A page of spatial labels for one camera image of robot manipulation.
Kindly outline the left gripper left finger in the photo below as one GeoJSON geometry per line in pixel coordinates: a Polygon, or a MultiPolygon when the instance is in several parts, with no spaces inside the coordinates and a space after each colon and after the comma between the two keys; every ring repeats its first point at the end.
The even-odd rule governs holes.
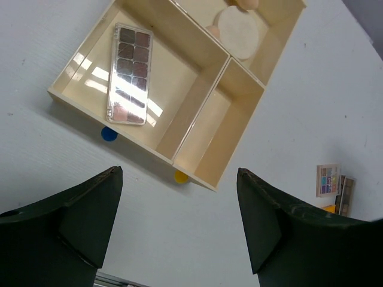
{"type": "Polygon", "coordinates": [[[1,214],[1,286],[93,286],[123,188],[111,167],[67,190],[1,214]]]}

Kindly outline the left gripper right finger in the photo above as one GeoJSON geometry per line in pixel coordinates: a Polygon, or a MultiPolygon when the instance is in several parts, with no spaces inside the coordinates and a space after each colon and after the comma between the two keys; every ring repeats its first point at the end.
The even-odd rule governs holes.
{"type": "Polygon", "coordinates": [[[236,190],[251,268],[261,286],[381,286],[382,221],[336,215],[245,168],[236,190]]]}

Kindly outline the nude tan eyeshadow palette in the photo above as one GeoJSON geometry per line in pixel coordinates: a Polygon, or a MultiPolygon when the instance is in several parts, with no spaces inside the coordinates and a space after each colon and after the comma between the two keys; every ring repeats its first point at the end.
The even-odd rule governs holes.
{"type": "Polygon", "coordinates": [[[339,194],[335,199],[335,214],[349,217],[355,184],[356,180],[352,177],[345,175],[340,177],[339,194]]]}

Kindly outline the long brown eyeshadow palette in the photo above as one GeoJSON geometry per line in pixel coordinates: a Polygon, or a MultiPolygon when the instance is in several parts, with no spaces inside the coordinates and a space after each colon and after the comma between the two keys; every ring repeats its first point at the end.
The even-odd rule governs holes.
{"type": "Polygon", "coordinates": [[[147,120],[153,33],[116,23],[109,72],[107,120],[142,126],[147,120]]]}

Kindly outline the round white powder puff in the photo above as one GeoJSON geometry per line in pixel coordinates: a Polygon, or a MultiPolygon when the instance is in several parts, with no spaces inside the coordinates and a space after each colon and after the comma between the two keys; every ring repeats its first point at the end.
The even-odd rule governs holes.
{"type": "Polygon", "coordinates": [[[259,45],[259,29],[254,17],[232,5],[221,10],[214,19],[223,46],[239,60],[251,58],[259,45]]]}

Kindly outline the beige sponge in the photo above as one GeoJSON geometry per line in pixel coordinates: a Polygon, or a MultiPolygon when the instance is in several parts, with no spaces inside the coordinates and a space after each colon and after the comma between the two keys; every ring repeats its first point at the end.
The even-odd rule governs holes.
{"type": "Polygon", "coordinates": [[[221,41],[220,30],[216,25],[207,26],[206,30],[218,41],[221,41]]]}

